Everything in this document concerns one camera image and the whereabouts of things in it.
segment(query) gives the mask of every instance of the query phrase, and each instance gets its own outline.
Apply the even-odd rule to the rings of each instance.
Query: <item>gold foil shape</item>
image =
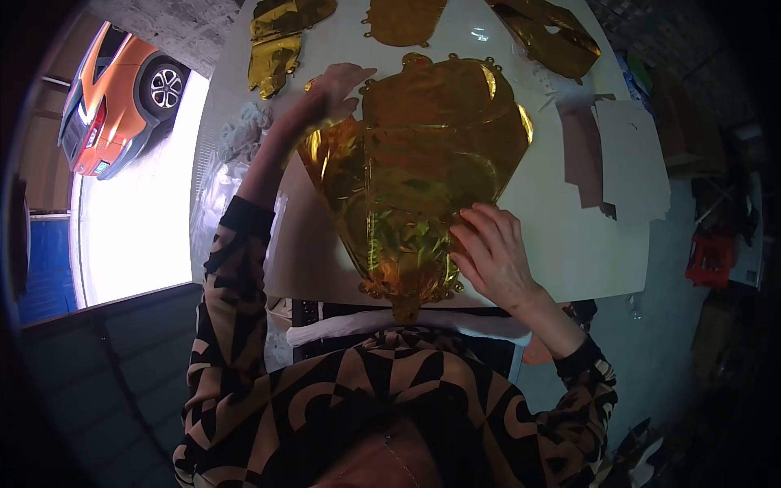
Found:
[[[389,46],[428,48],[448,0],[372,0],[368,18],[372,30],[363,34]]]
[[[486,0],[516,39],[526,46],[529,59],[578,84],[601,51],[578,19],[567,9],[544,0]]]
[[[496,203],[532,127],[494,60],[404,57],[399,74],[367,80],[352,116],[298,146],[363,278],[399,322],[461,291],[448,252],[458,210]]]
[[[247,78],[249,90],[260,88],[268,100],[282,89],[287,75],[298,67],[301,32],[336,11],[336,0],[263,0],[250,22],[252,54]]]

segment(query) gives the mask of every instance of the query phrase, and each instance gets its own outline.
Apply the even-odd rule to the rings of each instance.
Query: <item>tire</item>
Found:
[[[149,66],[138,87],[141,104],[159,121],[176,115],[184,91],[182,69],[170,62]]]

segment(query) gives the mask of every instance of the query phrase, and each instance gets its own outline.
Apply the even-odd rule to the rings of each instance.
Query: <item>woman's right hand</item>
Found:
[[[461,241],[466,255],[452,252],[451,258],[478,293],[525,322],[540,306],[553,304],[550,295],[529,271],[523,247],[521,222],[506,210],[475,203],[461,210],[467,226],[456,225],[452,234]]]

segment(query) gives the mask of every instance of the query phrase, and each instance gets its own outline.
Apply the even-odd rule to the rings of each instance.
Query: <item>black and tan geometric pattern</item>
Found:
[[[458,337],[395,327],[266,373],[262,264],[273,213],[234,198],[205,264],[173,454],[182,486],[311,486],[362,433],[406,416],[445,486],[588,486],[607,445],[615,375],[589,338],[557,361],[568,391],[529,413]]]

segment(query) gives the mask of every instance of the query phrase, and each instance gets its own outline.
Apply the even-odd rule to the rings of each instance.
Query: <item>car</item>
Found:
[[[62,110],[57,145],[70,170],[99,180],[119,174],[176,115],[188,73],[157,48],[103,23]]]

